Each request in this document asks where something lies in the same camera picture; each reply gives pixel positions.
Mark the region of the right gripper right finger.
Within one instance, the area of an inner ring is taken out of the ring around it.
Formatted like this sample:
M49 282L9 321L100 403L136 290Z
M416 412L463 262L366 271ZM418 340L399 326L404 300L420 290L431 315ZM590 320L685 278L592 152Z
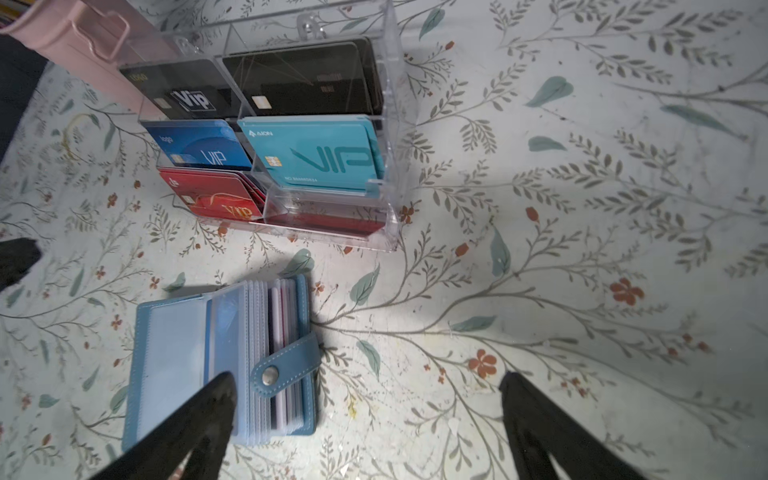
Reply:
M590 432L520 373L500 385L503 423L520 479L556 479L558 463L571 479L641 479Z

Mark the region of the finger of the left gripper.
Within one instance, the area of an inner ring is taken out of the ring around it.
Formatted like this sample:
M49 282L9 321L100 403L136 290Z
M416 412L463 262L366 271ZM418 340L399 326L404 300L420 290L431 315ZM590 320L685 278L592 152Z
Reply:
M41 259L37 241L16 238L0 243L0 291L19 283Z

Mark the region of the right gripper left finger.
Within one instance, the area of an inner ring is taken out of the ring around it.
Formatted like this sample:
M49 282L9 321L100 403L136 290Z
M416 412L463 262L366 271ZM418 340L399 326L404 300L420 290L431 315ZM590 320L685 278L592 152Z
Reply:
M235 378L223 372L208 382L96 479L217 479L234 428Z

